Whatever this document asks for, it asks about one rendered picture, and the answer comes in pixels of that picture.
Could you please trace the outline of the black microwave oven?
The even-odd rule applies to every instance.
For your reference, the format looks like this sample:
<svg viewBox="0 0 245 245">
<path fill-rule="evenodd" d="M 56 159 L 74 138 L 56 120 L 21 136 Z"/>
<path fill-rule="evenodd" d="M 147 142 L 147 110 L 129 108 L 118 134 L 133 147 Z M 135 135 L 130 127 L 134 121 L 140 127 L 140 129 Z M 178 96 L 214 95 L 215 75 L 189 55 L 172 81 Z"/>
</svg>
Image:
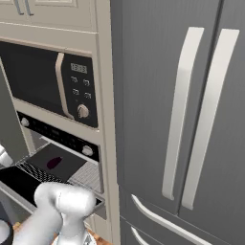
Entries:
<svg viewBox="0 0 245 245">
<path fill-rule="evenodd" d="M 39 45 L 23 45 L 64 53 L 61 73 L 69 113 L 74 121 L 96 128 L 98 126 L 97 103 L 94 82 L 93 59 L 89 55 L 75 54 L 65 48 L 51 48 Z M 78 106 L 89 109 L 87 118 L 78 116 Z"/>
</svg>

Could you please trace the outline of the black built-in oven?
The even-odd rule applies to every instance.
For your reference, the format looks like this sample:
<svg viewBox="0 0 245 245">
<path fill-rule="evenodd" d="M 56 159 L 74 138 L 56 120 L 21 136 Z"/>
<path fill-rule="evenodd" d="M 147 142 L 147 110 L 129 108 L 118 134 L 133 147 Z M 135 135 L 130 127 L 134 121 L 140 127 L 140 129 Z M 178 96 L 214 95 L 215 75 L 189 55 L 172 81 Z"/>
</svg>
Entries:
<svg viewBox="0 0 245 245">
<path fill-rule="evenodd" d="M 26 118 L 30 125 L 27 127 L 23 126 L 21 124 L 22 118 Z M 100 148 L 97 145 L 91 144 L 77 136 L 23 113 L 18 113 L 16 116 L 8 119 L 0 116 L 0 145 L 11 156 L 11 161 L 7 164 L 7 167 L 14 167 L 18 161 L 26 156 L 32 156 L 41 147 L 48 144 L 56 145 L 84 160 L 98 164 L 100 168 L 101 187 L 103 188 Z M 85 145 L 93 149 L 94 154 L 92 156 L 87 156 L 82 153 L 82 148 Z M 97 198 L 95 214 L 101 218 L 105 218 L 106 208 L 104 198 L 102 197 L 103 192 L 96 192 L 94 190 L 92 192 L 96 194 Z"/>
</svg>

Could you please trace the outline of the purple eggplant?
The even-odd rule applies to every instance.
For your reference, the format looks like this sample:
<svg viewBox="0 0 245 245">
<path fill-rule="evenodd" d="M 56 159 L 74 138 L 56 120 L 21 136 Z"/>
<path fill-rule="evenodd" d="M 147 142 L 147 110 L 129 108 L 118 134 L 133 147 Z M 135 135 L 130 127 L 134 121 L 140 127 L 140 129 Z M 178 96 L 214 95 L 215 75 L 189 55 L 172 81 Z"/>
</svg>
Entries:
<svg viewBox="0 0 245 245">
<path fill-rule="evenodd" d="M 62 161 L 62 158 L 61 158 L 61 157 L 55 157 L 55 158 L 51 159 L 51 160 L 47 163 L 47 168 L 48 168 L 48 169 L 53 169 L 53 168 L 55 168 L 61 161 Z"/>
</svg>

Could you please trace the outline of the black oven door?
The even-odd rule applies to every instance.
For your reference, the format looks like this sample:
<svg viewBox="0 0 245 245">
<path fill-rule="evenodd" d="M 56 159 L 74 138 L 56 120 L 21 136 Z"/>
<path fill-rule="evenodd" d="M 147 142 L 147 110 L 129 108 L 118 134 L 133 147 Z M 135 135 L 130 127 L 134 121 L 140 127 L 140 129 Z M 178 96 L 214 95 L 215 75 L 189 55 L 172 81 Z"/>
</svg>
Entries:
<svg viewBox="0 0 245 245">
<path fill-rule="evenodd" d="M 96 170 L 88 170 L 85 167 L 81 167 L 67 181 L 62 181 L 38 167 L 24 164 L 2 168 L 0 170 L 0 181 L 32 205 L 35 205 L 33 200 L 35 189 L 44 182 L 70 184 L 95 191 L 101 191 L 100 176 L 98 172 Z"/>
</svg>

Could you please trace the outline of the grey fridge door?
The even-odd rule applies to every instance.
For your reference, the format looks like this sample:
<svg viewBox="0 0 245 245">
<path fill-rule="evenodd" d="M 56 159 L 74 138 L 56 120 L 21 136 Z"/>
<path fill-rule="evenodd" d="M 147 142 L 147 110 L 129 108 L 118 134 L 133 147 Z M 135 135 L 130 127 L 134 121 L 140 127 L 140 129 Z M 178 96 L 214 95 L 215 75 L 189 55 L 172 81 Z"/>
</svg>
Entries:
<svg viewBox="0 0 245 245">
<path fill-rule="evenodd" d="M 175 213 L 185 179 L 220 0 L 111 0 L 118 183 Z M 162 194 L 179 56 L 189 27 L 204 28 L 194 62 L 174 181 Z"/>
<path fill-rule="evenodd" d="M 193 209 L 180 216 L 230 245 L 245 245 L 245 0 L 224 0 L 222 29 L 240 30 L 223 84 Z"/>
</svg>

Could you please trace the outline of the silver microwave knob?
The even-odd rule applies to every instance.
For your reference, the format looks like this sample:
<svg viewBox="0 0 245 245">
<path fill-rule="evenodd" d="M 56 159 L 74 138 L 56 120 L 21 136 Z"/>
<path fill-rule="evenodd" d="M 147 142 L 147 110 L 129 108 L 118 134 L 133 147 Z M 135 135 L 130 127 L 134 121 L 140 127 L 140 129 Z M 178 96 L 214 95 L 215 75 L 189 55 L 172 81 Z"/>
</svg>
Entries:
<svg viewBox="0 0 245 245">
<path fill-rule="evenodd" d="M 80 104 L 78 106 L 78 116 L 82 118 L 87 118 L 89 116 L 89 109 L 84 105 Z"/>
</svg>

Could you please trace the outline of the black baking tray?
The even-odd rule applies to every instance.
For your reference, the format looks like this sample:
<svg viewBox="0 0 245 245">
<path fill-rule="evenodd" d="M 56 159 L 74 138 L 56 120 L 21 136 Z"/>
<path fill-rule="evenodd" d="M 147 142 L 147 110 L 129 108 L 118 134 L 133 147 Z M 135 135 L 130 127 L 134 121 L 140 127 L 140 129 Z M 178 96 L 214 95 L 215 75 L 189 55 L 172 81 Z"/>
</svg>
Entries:
<svg viewBox="0 0 245 245">
<path fill-rule="evenodd" d="M 61 157 L 62 161 L 55 168 L 48 169 L 47 163 L 55 157 Z M 67 181 L 86 163 L 82 158 L 53 144 L 48 144 L 43 147 L 29 158 L 27 162 L 54 175 L 62 181 Z"/>
</svg>

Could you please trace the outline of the black microwave door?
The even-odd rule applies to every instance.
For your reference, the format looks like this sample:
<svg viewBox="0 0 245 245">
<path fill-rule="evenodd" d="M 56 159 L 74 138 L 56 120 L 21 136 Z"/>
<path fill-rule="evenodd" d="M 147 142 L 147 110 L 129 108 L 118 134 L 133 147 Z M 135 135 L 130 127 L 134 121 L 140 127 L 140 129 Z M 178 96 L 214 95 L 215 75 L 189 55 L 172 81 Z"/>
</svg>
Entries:
<svg viewBox="0 0 245 245">
<path fill-rule="evenodd" d="M 57 52 L 0 41 L 0 57 L 15 98 L 64 115 L 56 81 Z"/>
</svg>

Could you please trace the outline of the beige cupboard door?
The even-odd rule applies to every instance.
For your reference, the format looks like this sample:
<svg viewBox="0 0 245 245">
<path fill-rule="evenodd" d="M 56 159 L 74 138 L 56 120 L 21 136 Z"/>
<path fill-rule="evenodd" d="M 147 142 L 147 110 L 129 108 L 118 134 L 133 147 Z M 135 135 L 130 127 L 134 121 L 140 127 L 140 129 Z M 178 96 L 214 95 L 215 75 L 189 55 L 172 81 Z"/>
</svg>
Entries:
<svg viewBox="0 0 245 245">
<path fill-rule="evenodd" d="M 37 26 L 94 32 L 96 30 L 95 0 L 29 0 Z"/>
<path fill-rule="evenodd" d="M 0 0 L 0 20 L 22 20 L 23 15 L 19 15 L 13 0 Z"/>
</svg>

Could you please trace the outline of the beige tall cabinet frame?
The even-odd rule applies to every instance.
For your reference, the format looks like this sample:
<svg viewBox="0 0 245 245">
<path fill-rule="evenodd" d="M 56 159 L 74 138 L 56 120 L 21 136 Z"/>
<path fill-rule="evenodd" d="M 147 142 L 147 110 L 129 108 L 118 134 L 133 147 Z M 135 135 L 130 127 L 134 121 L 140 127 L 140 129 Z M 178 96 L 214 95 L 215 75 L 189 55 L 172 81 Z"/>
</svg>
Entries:
<svg viewBox="0 0 245 245">
<path fill-rule="evenodd" d="M 89 55 L 93 59 L 98 126 L 96 128 L 76 122 L 31 103 L 15 98 L 11 93 L 7 75 L 0 58 L 0 74 L 11 97 L 14 116 L 23 113 L 58 129 L 77 136 L 100 148 L 100 166 L 103 181 L 102 197 L 106 217 L 95 210 L 84 220 L 87 230 L 100 234 L 111 245 L 121 245 L 119 188 L 117 184 L 115 120 L 113 95 L 113 67 L 111 40 L 110 0 L 95 0 L 96 30 L 81 32 L 60 28 L 37 26 L 27 15 L 24 0 L 18 0 L 24 12 L 22 20 L 0 20 L 0 41 L 23 45 L 65 48 L 75 54 Z M 0 181 L 0 190 L 27 212 L 34 212 L 32 205 Z"/>
</svg>

